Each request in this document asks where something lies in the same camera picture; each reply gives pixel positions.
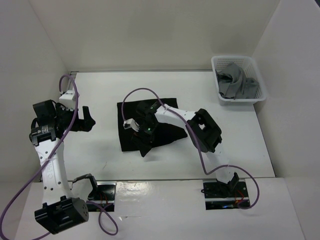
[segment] white basket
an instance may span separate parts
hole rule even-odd
[[[235,63],[239,67],[243,68],[245,76],[247,78],[254,78],[259,82],[259,88],[253,99],[227,99],[223,98],[219,93],[218,79],[216,71],[220,72],[226,68],[229,63]],[[211,58],[211,64],[213,69],[213,76],[215,81],[216,90],[219,97],[220,105],[252,105],[259,101],[264,101],[267,98],[267,90],[264,81],[260,75],[256,61],[249,56],[214,56]]]

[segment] gray cloth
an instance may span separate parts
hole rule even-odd
[[[235,63],[230,63],[221,72],[217,72],[219,93],[225,99],[254,99],[259,83],[246,77],[245,71]]]

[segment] white wall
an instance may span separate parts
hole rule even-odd
[[[5,209],[11,198],[20,190],[24,182],[0,182],[0,213]],[[21,193],[12,204],[3,221],[3,233],[9,239],[15,239],[19,222],[26,204],[30,186]]]
[[[269,93],[256,105],[259,123],[307,240],[320,236],[319,40],[315,1],[281,0],[253,54]]]
[[[40,166],[32,105],[56,99],[67,70],[27,0],[0,0],[0,33],[0,182],[25,181]]]
[[[70,71],[210,69],[251,56],[279,0],[30,0]]]

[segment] white floor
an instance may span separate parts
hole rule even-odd
[[[245,168],[254,177],[275,176],[253,105],[220,106],[211,71],[78,73],[76,84],[79,106],[89,106],[96,125],[90,132],[71,132],[65,139],[68,180],[86,173],[97,180],[215,178],[203,173],[190,138],[154,148],[145,158],[138,151],[121,152],[117,102],[139,87],[151,88],[161,98],[177,98],[180,109],[206,109],[222,129],[229,164]],[[152,93],[139,91],[128,101],[153,98]],[[247,177],[241,171],[238,174]]]
[[[251,201],[257,191],[247,180]],[[89,222],[46,240],[304,240],[300,224],[283,178],[258,178],[260,200],[250,210],[206,210],[201,180],[118,182],[115,212],[116,236],[103,233],[98,213]],[[33,239],[46,233],[34,219],[42,206],[43,185],[33,183],[26,201],[16,240]],[[108,231],[115,228],[103,217]]]

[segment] black cloth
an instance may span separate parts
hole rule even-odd
[[[157,101],[157,99],[148,99],[143,101],[147,104],[150,104],[151,106]],[[161,98],[161,101],[173,108],[178,108],[176,98]],[[141,117],[136,112],[136,108],[139,102],[141,101],[130,101],[124,103],[123,112],[125,119],[135,119],[139,124],[139,119],[141,119]],[[135,131],[131,128],[127,130],[124,129],[124,120],[121,114],[121,105],[122,102],[118,102],[116,104],[118,109],[118,134],[121,150],[122,152],[138,151],[139,149],[137,148],[137,146],[131,142],[131,137]],[[159,123],[154,132],[154,136],[154,142],[152,143],[153,148],[171,144],[176,140],[186,138],[188,135],[183,128],[167,123]]]

